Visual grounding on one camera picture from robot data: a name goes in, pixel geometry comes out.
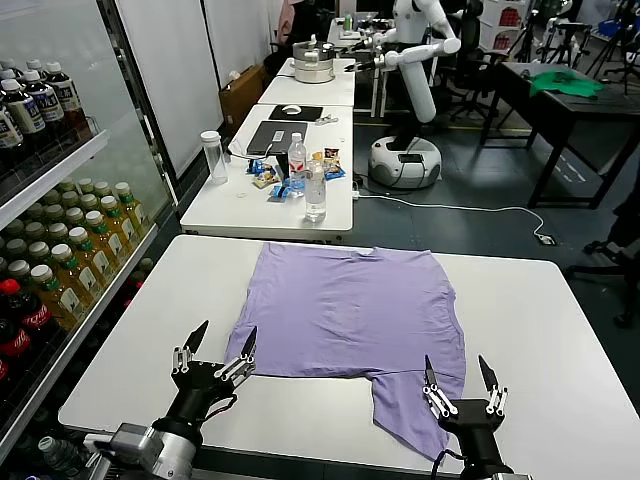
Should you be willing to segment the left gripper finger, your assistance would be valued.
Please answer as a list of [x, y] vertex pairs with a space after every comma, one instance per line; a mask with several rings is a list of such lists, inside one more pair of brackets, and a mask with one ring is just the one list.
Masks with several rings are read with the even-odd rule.
[[209, 321], [205, 320], [196, 330], [192, 331], [182, 347], [175, 347], [172, 354], [172, 374], [186, 373], [189, 363], [198, 351], [206, 334]]
[[253, 327], [240, 354], [224, 364], [214, 373], [214, 378], [223, 384], [237, 388], [255, 370], [255, 350], [258, 328]]

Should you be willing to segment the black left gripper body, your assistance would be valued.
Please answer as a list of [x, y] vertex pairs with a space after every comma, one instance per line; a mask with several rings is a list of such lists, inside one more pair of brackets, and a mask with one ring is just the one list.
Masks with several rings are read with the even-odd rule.
[[214, 378], [223, 365], [193, 360], [186, 373], [172, 375], [178, 392], [164, 417], [165, 432], [199, 434], [205, 422], [233, 406], [235, 388]]

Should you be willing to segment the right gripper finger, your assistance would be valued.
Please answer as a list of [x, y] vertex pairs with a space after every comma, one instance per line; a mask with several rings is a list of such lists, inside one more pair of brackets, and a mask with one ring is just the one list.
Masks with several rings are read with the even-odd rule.
[[482, 355], [478, 356], [481, 375], [489, 393], [486, 413], [489, 416], [503, 416], [508, 398], [508, 388], [501, 387], [495, 371], [489, 366]]
[[428, 355], [425, 356], [424, 375], [423, 395], [434, 417], [436, 419], [444, 419], [457, 416], [459, 413], [458, 408], [439, 387], [435, 371]]

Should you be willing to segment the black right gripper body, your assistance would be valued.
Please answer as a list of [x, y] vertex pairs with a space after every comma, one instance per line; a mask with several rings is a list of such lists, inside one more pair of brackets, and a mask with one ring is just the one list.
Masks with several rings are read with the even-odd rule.
[[504, 421], [505, 415], [496, 409], [488, 412], [489, 402], [485, 399], [453, 400], [456, 413], [441, 414], [438, 426], [454, 435], [458, 441], [464, 462], [464, 471], [504, 471], [495, 432]]

